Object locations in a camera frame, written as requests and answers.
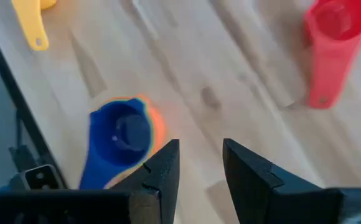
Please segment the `black aluminium table frame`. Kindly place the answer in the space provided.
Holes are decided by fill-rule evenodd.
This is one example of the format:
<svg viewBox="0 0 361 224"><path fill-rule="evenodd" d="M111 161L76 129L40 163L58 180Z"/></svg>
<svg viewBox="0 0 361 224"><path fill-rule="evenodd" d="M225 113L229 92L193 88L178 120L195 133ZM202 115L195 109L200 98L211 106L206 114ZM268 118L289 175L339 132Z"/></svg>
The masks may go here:
<svg viewBox="0 0 361 224"><path fill-rule="evenodd" d="M21 93L18 84L14 79L14 76L3 56L3 53L1 52L1 49L0 49L0 78L3 81L4 86L6 87L6 90L9 93L9 97L11 98L12 102L14 103L14 106L16 107L17 124L18 125L24 124L31 138L31 141L34 144L35 151L38 154L38 158L35 161L40 164L52 165L56 169L59 180L61 181L63 187L66 189L67 183L63 178L63 175L55 159L53 158L52 153L49 150L49 147L44 137L42 136L42 133L30 111L28 104L26 103L23 94Z"/></svg>

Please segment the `orange measuring cup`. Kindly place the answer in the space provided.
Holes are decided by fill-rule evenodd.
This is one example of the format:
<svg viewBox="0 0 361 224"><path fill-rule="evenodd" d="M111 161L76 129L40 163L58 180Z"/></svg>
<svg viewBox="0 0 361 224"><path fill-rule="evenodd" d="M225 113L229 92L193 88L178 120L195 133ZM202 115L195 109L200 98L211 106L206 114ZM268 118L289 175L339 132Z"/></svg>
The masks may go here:
<svg viewBox="0 0 361 224"><path fill-rule="evenodd" d="M121 96L112 98L112 101L126 101L130 99L138 99L144 105L144 112L147 114L148 120L152 125L152 146L150 151L145 156L145 158L132 166L131 168L127 168L126 170L120 172L118 175L113 177L107 184L105 184L104 189L110 189L116 184L120 183L122 180L127 178L133 172L135 172L138 168L140 168L148 159L150 159L153 155L155 155L161 148L164 146L164 141L166 140L166 125L164 122L164 118L160 114L159 110L155 107L154 104L151 103L151 100L143 95L136 96Z"/></svg>

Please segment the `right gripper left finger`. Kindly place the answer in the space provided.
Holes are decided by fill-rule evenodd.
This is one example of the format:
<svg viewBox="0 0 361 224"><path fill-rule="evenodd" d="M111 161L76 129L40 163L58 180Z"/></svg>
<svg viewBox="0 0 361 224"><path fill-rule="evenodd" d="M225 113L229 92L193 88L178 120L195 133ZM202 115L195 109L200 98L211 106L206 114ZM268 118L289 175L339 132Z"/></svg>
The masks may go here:
<svg viewBox="0 0 361 224"><path fill-rule="evenodd" d="M113 224L173 224L180 179L179 140L170 140L111 187L125 197Z"/></svg>

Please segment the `pink measuring cup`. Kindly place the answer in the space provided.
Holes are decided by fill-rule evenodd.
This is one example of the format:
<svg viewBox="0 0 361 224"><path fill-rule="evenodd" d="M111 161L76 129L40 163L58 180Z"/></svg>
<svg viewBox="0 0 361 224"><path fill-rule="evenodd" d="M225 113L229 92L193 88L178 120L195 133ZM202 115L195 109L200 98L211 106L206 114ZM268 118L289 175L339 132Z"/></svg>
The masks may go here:
<svg viewBox="0 0 361 224"><path fill-rule="evenodd" d="M304 13L312 44L309 106L337 103L361 48L361 0L315 0Z"/></svg>

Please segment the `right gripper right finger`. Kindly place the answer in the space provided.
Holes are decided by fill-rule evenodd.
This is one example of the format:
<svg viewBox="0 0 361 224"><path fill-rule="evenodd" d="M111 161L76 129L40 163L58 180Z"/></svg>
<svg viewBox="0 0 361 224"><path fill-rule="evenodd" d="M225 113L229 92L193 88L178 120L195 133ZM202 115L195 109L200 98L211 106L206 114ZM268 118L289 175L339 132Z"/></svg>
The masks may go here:
<svg viewBox="0 0 361 224"><path fill-rule="evenodd" d="M337 223L337 190L320 188L230 138L223 140L223 165L240 224Z"/></svg>

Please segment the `purple measuring cup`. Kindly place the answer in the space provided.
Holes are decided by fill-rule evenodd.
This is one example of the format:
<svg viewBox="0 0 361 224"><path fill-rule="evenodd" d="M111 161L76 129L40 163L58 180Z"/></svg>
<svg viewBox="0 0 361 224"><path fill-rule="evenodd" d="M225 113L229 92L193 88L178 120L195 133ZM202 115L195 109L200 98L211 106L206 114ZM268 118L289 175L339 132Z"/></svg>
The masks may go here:
<svg viewBox="0 0 361 224"><path fill-rule="evenodd" d="M146 102L113 100L90 113L89 142L80 189L104 189L120 173L151 152L152 121Z"/></svg>

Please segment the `yellow measuring cup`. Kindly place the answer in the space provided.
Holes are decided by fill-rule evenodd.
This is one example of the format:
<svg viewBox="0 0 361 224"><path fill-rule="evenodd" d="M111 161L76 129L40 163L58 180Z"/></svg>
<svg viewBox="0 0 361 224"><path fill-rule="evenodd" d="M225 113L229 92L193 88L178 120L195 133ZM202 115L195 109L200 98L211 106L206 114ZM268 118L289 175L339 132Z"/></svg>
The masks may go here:
<svg viewBox="0 0 361 224"><path fill-rule="evenodd" d="M56 4L57 0L11 0L17 19L30 48L47 50L49 40L42 20L42 11Z"/></svg>

